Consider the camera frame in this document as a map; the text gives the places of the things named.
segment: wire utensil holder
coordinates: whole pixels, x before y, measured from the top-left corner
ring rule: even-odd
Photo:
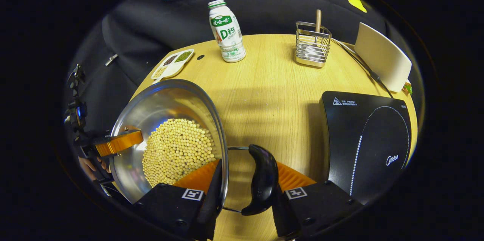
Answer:
[[[321,26],[321,32],[301,29],[301,26],[316,28],[314,23],[296,22],[296,62],[323,67],[330,50],[331,32]]]

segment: round table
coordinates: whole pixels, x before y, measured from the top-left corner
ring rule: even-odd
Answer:
[[[345,91],[388,97],[352,57],[331,41],[322,68],[294,60],[296,36],[260,34],[244,36],[245,59],[228,63],[215,40],[197,43],[168,53],[194,49],[185,67],[173,79],[199,85],[216,105],[228,146],[256,144],[275,159],[315,181],[324,181],[321,113],[318,102],[325,91]],[[133,97],[154,80],[146,76]],[[404,100],[410,115],[412,141],[417,141],[417,117],[409,94],[392,93]],[[230,179],[226,207],[240,210],[250,203],[250,183],[255,163],[247,151],[229,151]],[[217,218],[215,240],[275,240],[277,233],[269,209],[259,215],[242,216],[222,210]]]

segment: white bottle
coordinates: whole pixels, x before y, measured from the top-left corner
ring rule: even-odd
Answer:
[[[225,1],[209,2],[209,21],[220,50],[226,62],[238,62],[245,57],[242,33],[237,18]]]

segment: human hand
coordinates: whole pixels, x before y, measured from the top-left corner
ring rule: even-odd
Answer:
[[[106,170],[108,173],[111,173],[111,169],[109,167],[107,168],[106,163],[104,161],[102,161],[99,157],[97,157],[97,160],[101,162],[101,166],[104,170]],[[96,167],[92,165],[92,162],[88,159],[79,157],[79,163],[84,173],[88,175],[89,179],[91,179],[92,181],[95,181],[96,176],[93,174],[93,171],[96,171]]]

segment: black induction cooker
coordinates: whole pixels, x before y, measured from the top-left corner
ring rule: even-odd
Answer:
[[[320,106],[328,179],[366,204],[391,186],[406,166],[411,142],[406,103],[325,91]]]

